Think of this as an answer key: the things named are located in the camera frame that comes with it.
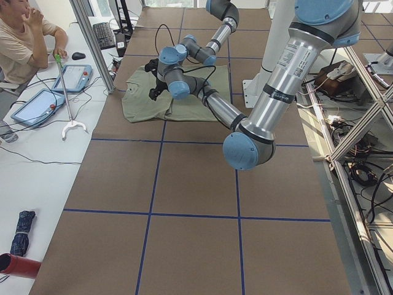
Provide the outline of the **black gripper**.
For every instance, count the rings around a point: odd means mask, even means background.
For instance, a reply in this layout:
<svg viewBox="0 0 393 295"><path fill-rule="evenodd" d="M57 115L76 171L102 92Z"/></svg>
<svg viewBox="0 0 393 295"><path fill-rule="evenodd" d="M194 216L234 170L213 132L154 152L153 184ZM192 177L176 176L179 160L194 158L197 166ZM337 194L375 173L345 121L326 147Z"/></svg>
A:
<svg viewBox="0 0 393 295"><path fill-rule="evenodd" d="M156 78L155 80L155 88L151 88L149 90L149 98L153 101L156 101L157 98L161 95L164 90L168 89L168 85L166 82L161 81Z"/></svg>

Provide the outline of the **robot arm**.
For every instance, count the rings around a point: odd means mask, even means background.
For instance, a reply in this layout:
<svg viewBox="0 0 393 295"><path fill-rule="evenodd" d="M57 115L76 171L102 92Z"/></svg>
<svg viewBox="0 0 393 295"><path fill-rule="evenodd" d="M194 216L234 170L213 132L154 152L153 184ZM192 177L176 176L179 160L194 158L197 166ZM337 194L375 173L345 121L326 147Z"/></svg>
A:
<svg viewBox="0 0 393 295"><path fill-rule="evenodd" d="M230 1L208 1L206 10L222 25L204 47L197 44L194 36L187 35L149 61L144 69L156 78L149 97L156 100L163 91L168 91L176 100L190 95L199 98L231 130L223 143L225 160L236 170L250 170L273 157L274 128L319 54L359 40L362 1L295 1L290 5L294 17L288 26L287 43L279 51L272 73L260 88L249 115L226 102L207 79L188 76L182 68L189 57L205 67L215 66L217 52L239 25L238 9Z"/></svg>
<svg viewBox="0 0 393 295"><path fill-rule="evenodd" d="M179 56L178 64L187 58L193 58L203 66L214 66L217 54L229 36L239 25L239 12L231 1L206 1L206 11L222 23L205 46L199 45L196 37L188 34L174 48Z"/></svg>

